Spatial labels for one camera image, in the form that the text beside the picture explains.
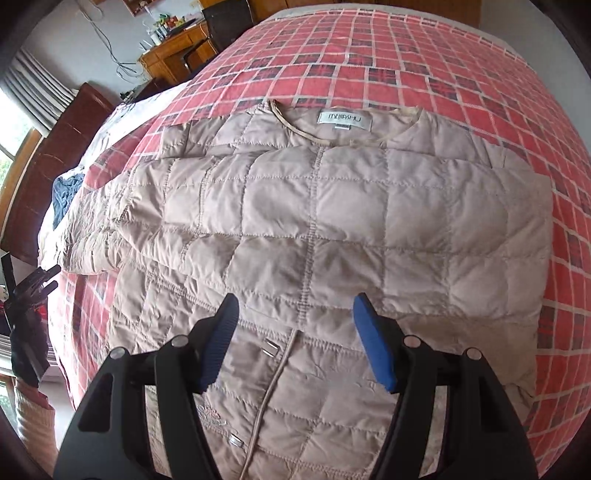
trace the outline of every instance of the black glove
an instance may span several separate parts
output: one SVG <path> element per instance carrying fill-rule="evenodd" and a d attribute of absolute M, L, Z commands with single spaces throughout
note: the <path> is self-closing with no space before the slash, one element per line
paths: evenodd
<path fill-rule="evenodd" d="M 49 368 L 49 346 L 40 315 L 33 309 L 24 315 L 26 318 L 10 334 L 12 371 L 27 385 L 38 388 L 40 378 Z"/>
<path fill-rule="evenodd" d="M 4 275 L 8 274 L 11 277 L 9 284 L 14 285 L 12 263 L 7 261 L 6 266 L 4 266 Z M 58 265 L 49 271 L 42 268 L 36 269 L 8 292 L 8 300 L 4 303 L 4 313 L 11 329 L 12 371 L 18 378 L 35 388 L 39 387 L 39 381 L 49 368 L 47 336 L 41 325 L 41 317 L 35 308 L 57 288 L 56 281 L 52 281 L 45 287 L 43 285 L 60 270 Z"/>

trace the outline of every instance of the blue gripper pad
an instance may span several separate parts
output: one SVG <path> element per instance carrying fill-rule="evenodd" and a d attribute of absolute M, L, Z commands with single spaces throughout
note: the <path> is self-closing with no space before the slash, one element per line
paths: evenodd
<path fill-rule="evenodd" d="M 378 318 L 374 308 L 369 305 L 369 299 L 364 295 L 357 295 L 353 302 L 353 320 L 361 342 L 368 356 L 369 364 L 375 379 L 389 392 L 396 388 L 396 373 L 394 372 L 394 356 L 385 343 L 379 331 Z"/>
<path fill-rule="evenodd" d="M 214 315 L 216 326 L 200 357 L 201 378 L 199 378 L 199 388 L 202 391 L 206 391 L 207 387 L 217 380 L 230 341 L 236 330 L 239 314 L 240 305 L 238 299 L 229 293 Z"/>

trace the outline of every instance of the plaid blanket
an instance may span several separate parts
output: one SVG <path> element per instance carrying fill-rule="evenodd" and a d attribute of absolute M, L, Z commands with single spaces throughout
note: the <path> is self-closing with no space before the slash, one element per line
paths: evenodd
<path fill-rule="evenodd" d="M 293 106 L 420 105 L 504 145 L 553 179 L 554 253 L 538 329 L 537 399 L 525 428 L 545 472 L 591 407 L 591 159 L 564 111 L 514 53 L 443 21 L 356 9 L 267 21 L 205 68 L 158 117 L 107 150 L 97 189 L 158 150 L 162 129 L 275 98 Z M 54 348 L 78 404 L 104 358 L 116 274 L 62 274 Z"/>

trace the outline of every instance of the black chair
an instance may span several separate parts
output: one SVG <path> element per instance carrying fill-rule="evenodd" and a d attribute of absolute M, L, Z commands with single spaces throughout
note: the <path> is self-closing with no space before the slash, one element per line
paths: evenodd
<path fill-rule="evenodd" d="M 191 74 L 189 79 L 194 78 L 218 54 L 232 45 L 246 30 L 254 26 L 248 0 L 224 0 L 223 2 L 205 8 L 203 10 L 203 16 L 207 22 L 209 36 L 190 47 L 183 54 L 183 63 Z M 216 54 L 195 69 L 191 68 L 189 62 L 191 55 L 207 42 L 210 43 Z"/>

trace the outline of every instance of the quilted jacket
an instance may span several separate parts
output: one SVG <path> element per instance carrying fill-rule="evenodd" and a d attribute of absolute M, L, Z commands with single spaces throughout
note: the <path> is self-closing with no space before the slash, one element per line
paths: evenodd
<path fill-rule="evenodd" d="M 362 291 L 435 349 L 480 348 L 522 417 L 535 394 L 549 179 L 419 108 L 336 128 L 321 112 L 270 101 L 169 127 L 158 158 L 78 198 L 55 232 L 65 270 L 121 270 L 110 348 L 158 348 L 237 295 L 222 371 L 196 398 L 228 480 L 369 475 L 396 398 L 352 321 Z M 148 411 L 165 472 L 154 392 Z"/>

